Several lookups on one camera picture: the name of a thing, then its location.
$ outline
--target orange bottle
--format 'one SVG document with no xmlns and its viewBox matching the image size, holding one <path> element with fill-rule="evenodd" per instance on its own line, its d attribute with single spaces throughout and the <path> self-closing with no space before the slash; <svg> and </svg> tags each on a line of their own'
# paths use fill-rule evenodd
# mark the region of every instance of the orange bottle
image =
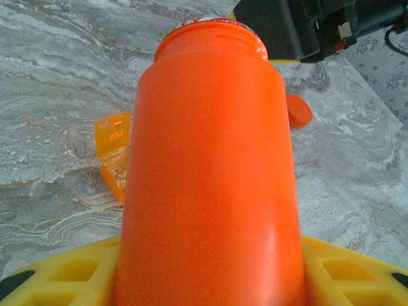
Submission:
<svg viewBox="0 0 408 306">
<path fill-rule="evenodd" d="M 116 306 L 305 304 L 285 86 L 255 34 L 170 33 L 130 148 Z"/>
</svg>

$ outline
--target orange lid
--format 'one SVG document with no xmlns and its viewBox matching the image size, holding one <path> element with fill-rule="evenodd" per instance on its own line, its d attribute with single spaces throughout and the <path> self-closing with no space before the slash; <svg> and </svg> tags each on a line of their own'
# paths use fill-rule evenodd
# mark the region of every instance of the orange lid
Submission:
<svg viewBox="0 0 408 306">
<path fill-rule="evenodd" d="M 132 115 L 129 112 L 115 113 L 95 122 L 95 147 L 98 158 L 106 158 L 130 145 Z"/>
<path fill-rule="evenodd" d="M 301 97 L 296 94 L 289 94 L 286 97 L 286 103 L 288 105 L 289 123 L 291 128 L 301 129 L 312 121 L 312 110 Z"/>
</svg>

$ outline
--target orange bottle cap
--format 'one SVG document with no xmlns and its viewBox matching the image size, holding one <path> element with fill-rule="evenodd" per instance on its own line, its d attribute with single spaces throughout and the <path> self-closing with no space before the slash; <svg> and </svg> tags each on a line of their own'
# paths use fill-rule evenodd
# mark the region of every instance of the orange bottle cap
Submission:
<svg viewBox="0 0 408 306">
<path fill-rule="evenodd" d="M 296 94 L 289 94 L 286 97 L 286 103 L 288 105 L 289 123 L 291 128 L 301 129 L 312 121 L 312 110 L 301 97 Z"/>
<path fill-rule="evenodd" d="M 129 164 L 132 116 L 115 113 L 94 125 L 96 156 L 103 159 L 101 176 L 120 203 L 124 203 Z"/>
</svg>

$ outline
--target marble floor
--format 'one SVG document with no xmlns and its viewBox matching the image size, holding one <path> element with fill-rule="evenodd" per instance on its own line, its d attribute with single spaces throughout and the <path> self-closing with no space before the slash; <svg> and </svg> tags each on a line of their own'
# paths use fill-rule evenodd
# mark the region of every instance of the marble floor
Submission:
<svg viewBox="0 0 408 306">
<path fill-rule="evenodd" d="M 386 30 L 360 38 L 344 55 L 393 114 L 408 127 L 408 58 L 390 50 Z M 391 35 L 401 50 L 408 50 L 408 32 Z"/>
<path fill-rule="evenodd" d="M 120 233 L 93 124 L 133 111 L 177 23 L 235 0 L 0 0 L 0 278 Z M 408 268 L 408 132 L 344 57 L 277 67 L 314 112 L 292 131 L 302 231 Z"/>
</svg>

